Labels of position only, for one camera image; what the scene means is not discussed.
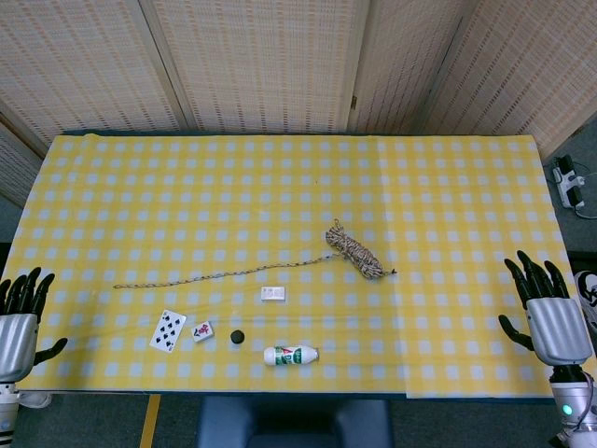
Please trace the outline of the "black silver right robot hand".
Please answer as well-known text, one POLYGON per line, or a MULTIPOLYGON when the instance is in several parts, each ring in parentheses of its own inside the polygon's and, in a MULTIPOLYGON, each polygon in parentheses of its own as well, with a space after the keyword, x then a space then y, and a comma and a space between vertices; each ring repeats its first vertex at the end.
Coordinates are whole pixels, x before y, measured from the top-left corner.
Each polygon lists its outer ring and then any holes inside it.
POLYGON ((499 315, 503 332, 510 341, 553 368, 584 364, 593 354, 590 336, 561 271, 549 260, 539 265, 522 250, 517 251, 517 257, 517 262, 504 259, 504 263, 518 292, 529 332, 520 332, 506 315, 499 315))

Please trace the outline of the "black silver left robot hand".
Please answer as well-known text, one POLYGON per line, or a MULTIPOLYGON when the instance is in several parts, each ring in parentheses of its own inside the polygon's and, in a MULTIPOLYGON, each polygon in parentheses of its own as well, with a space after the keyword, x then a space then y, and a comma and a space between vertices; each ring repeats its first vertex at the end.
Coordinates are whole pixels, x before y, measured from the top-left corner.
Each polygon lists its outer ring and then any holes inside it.
POLYGON ((39 280, 41 268, 35 267, 14 281, 1 282, 1 383, 16 384, 34 366, 58 356, 68 343, 60 338, 50 348, 37 351, 41 317, 49 287, 55 278, 49 273, 39 280))

